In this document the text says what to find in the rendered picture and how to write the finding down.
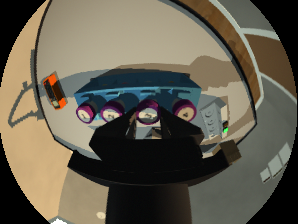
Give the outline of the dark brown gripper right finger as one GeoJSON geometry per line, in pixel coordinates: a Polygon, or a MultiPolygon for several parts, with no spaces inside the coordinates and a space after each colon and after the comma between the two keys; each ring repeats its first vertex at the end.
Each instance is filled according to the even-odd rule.
{"type": "Polygon", "coordinates": [[[162,106],[160,106],[160,110],[160,128],[162,139],[196,137],[199,145],[201,144],[205,135],[200,127],[172,114],[162,106]],[[168,129],[170,130],[171,135],[168,129]]]}

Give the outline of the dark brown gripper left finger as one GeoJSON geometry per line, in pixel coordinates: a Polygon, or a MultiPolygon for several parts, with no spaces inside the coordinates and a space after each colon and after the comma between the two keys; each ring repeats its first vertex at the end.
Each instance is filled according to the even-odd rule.
{"type": "Polygon", "coordinates": [[[120,139],[121,138],[135,139],[136,126],[137,126],[136,108],[137,107],[133,107],[127,113],[96,128],[93,133],[93,136],[97,135],[97,136],[116,137],[120,139]],[[128,133],[126,135],[127,130],[128,130],[128,133]]]}

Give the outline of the black table edge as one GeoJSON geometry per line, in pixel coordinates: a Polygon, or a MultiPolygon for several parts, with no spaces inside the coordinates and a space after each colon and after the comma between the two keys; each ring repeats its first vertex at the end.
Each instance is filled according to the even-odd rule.
{"type": "MultiPolygon", "coordinates": [[[[193,14],[195,17],[197,17],[200,21],[202,21],[219,39],[220,41],[224,44],[224,46],[227,48],[227,50],[230,52],[230,54],[232,55],[233,59],[235,60],[236,64],[238,65],[243,77],[244,77],[244,80],[246,82],[246,85],[248,87],[248,90],[249,90],[249,93],[250,93],[250,96],[251,96],[251,100],[252,100],[252,104],[254,105],[253,108],[254,108],[254,112],[255,112],[255,119],[256,119],[256,124],[254,125],[254,127],[245,135],[245,137],[256,127],[257,125],[257,117],[256,117],[256,110],[255,110],[255,104],[254,104],[254,100],[253,100],[253,96],[252,96],[252,92],[251,92],[251,89],[250,89],[250,86],[249,86],[249,83],[248,83],[248,80],[247,80],[247,77],[244,73],[244,70],[240,64],[240,62],[238,61],[236,55],[234,54],[234,52],[232,51],[232,49],[230,48],[230,46],[228,45],[228,43],[225,41],[225,39],[220,35],[220,33],[205,19],[203,18],[199,13],[197,13],[195,10],[193,10],[192,8],[190,8],[189,6],[187,6],[186,4],[182,3],[181,1],[179,0],[169,0],[179,6],[181,6],[182,8],[184,8],[185,10],[187,10],[188,12],[190,12],[191,14],[193,14]]],[[[38,101],[39,101],[39,105],[40,105],[40,108],[41,108],[41,111],[42,111],[42,114],[43,114],[43,117],[45,119],[45,122],[49,128],[49,131],[50,133],[52,134],[54,140],[56,142],[58,142],[59,144],[61,144],[62,146],[66,147],[67,149],[71,150],[71,151],[74,151],[72,150],[71,148],[65,146],[64,144],[62,144],[61,142],[59,142],[58,140],[55,139],[50,127],[49,127],[49,124],[47,122],[47,119],[45,117],[45,114],[44,114],[44,111],[43,111],[43,108],[42,108],[42,104],[41,104],[41,100],[40,100],[40,96],[39,96],[39,90],[38,90],[38,84],[37,84],[37,71],[36,71],[36,60],[37,60],[37,48],[38,48],[38,41],[39,41],[39,36],[40,36],[40,32],[41,32],[41,28],[42,28],[42,24],[43,24],[43,21],[44,21],[44,18],[46,16],[46,13],[48,11],[48,8],[51,4],[52,0],[49,0],[47,6],[46,6],[46,9],[43,13],[43,16],[42,16],[42,19],[41,19],[41,22],[40,22],[40,25],[39,25],[39,29],[38,29],[38,33],[37,33],[37,37],[36,37],[36,43],[35,43],[35,51],[34,51],[34,78],[35,78],[35,86],[36,86],[36,92],[37,92],[37,97],[38,97],[38,101]]],[[[245,137],[243,137],[236,145],[238,145],[245,137]]]]}

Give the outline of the magenta screw cap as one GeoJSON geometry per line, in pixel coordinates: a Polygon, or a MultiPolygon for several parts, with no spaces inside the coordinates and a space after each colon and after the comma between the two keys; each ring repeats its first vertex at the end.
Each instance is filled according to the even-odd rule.
{"type": "Polygon", "coordinates": [[[159,104],[151,99],[141,101],[136,108],[136,119],[144,125],[153,125],[160,120],[159,104]]]}

